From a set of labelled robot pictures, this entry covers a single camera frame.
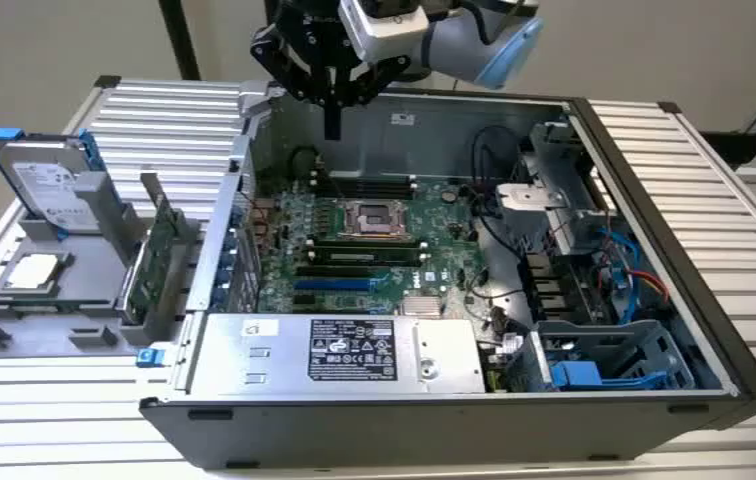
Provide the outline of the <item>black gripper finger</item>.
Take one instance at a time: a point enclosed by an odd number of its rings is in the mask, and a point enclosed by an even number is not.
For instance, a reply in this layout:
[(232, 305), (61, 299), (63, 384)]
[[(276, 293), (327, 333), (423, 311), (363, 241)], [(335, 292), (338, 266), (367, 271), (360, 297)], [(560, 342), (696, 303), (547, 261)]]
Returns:
[(264, 27), (253, 35), (249, 52), (273, 80), (291, 96), (319, 105), (323, 110), (324, 139), (333, 139), (333, 100), (329, 72), (321, 58), (317, 39), (304, 33), (287, 41), (276, 27)]
[(336, 66), (332, 85), (333, 141), (342, 136), (342, 110), (351, 106), (367, 105), (407, 69), (410, 63), (407, 55), (390, 57), (368, 66), (355, 78), (351, 78), (351, 72), (362, 61), (354, 54), (350, 54)]

